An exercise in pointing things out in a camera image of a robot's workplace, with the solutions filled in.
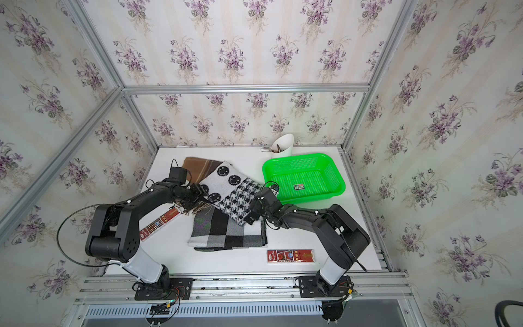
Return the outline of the black white knitted smiley scarf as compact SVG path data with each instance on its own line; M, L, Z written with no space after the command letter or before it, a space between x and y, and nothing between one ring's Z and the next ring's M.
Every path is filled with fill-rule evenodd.
M228 162L222 162L200 186L208 193L205 197L239 226L253 225L260 216L249 208L262 184L239 172Z

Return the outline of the grey black checkered scarf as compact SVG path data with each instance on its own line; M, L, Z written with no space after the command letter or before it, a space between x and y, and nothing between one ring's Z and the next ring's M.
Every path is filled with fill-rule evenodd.
M261 221L240 226L218 208L207 207L195 214L187 244L198 252L219 252L265 247L268 240Z

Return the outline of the green plastic basket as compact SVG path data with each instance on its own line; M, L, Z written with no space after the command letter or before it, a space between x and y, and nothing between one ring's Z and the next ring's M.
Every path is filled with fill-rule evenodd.
M327 200L346 190L334 160L322 153L270 159L263 164L262 174L266 183L279 186L277 198L283 204ZM296 191L297 184L305 188Z

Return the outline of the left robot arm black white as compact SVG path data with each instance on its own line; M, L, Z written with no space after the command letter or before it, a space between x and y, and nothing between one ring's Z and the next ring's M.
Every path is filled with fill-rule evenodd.
M208 195L208 188L189 186L172 178L156 182L146 191L116 204L101 204L94 213L87 236L88 256L115 263L144 285L170 287L169 271L140 246L140 220L164 204L195 208Z

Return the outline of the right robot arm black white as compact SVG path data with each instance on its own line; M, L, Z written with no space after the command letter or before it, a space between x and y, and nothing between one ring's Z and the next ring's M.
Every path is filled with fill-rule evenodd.
M273 189L264 187L250 202L249 210L276 228L300 229L316 235L328 255L316 281L325 292L338 285L370 245L369 234L338 204L320 210L282 204Z

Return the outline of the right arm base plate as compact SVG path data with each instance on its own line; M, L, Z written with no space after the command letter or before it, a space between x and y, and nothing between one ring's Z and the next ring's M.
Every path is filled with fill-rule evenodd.
M354 291L354 283L349 276L342 276L334 285L330 285L319 275L299 276L294 279L301 298L342 298Z

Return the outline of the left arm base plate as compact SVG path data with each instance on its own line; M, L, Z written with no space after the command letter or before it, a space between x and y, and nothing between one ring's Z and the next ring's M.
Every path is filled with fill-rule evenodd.
M167 301L167 300L188 300L194 279L192 278L171 278L168 286L161 286L158 283L143 283L137 281L132 290L135 292L135 301Z

